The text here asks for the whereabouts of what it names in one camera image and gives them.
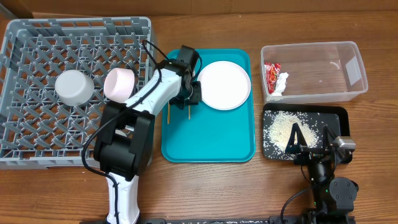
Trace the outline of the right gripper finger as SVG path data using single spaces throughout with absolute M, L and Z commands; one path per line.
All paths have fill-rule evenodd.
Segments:
M 322 148 L 328 149 L 330 147 L 329 139 L 331 138 L 331 140 L 334 141 L 337 137 L 338 135 L 333 130 L 330 130 L 328 125 L 324 125 L 322 135 Z
M 286 154 L 298 154 L 308 147 L 298 123 L 292 125 L 290 137 L 285 148 Z

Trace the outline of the cooked rice pile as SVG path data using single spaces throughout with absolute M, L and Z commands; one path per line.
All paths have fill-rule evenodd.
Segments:
M 315 119 L 319 113 L 265 110 L 263 116 L 263 150 L 268 159 L 292 160 L 285 153 L 292 126 L 297 123 L 308 147 L 318 147 L 322 134 Z

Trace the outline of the white tissue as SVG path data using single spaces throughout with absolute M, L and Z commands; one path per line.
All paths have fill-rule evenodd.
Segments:
M 289 77 L 289 74 L 287 72 L 279 74 L 276 84 L 275 84 L 275 89 L 271 93 L 272 96 L 282 96 L 282 94 L 286 88 L 286 83 L 287 83 L 288 77 Z

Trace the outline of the small pink bowl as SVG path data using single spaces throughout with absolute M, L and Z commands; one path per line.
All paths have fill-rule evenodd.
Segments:
M 105 78 L 104 95 L 111 101 L 124 103 L 130 98 L 135 84 L 135 74 L 132 70 L 114 68 Z

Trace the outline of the red snack wrapper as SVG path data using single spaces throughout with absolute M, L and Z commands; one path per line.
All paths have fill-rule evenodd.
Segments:
M 266 70 L 266 84 L 268 92 L 271 94 L 275 90 L 274 86 L 280 73 L 281 64 L 265 62 L 264 68 Z

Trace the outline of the grey bowl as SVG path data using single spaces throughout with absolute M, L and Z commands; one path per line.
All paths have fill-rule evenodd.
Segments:
M 78 70 L 67 70 L 55 81 L 55 91 L 60 101 L 68 106 L 86 103 L 92 97 L 94 89 L 93 80 Z

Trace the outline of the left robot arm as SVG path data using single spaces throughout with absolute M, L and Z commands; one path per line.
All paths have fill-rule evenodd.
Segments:
M 181 46 L 176 58 L 155 63 L 152 78 L 141 89 L 137 75 L 114 68 L 104 81 L 109 99 L 96 132 L 94 159 L 109 189 L 106 223 L 137 223 L 138 181 L 152 160 L 155 119 L 165 106 L 183 110 L 201 102 L 195 78 L 202 59 L 193 48 Z

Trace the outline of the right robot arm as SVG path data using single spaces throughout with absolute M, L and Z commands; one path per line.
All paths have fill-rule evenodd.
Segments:
M 352 161 L 356 144 L 349 136 L 337 136 L 323 127 L 322 146 L 308 147 L 300 126 L 295 123 L 285 148 L 294 155 L 294 164 L 308 169 L 307 179 L 313 194 L 314 208 L 302 213 L 299 223 L 354 223 L 348 216 L 354 210 L 359 186 L 356 182 L 337 177 L 338 164 Z

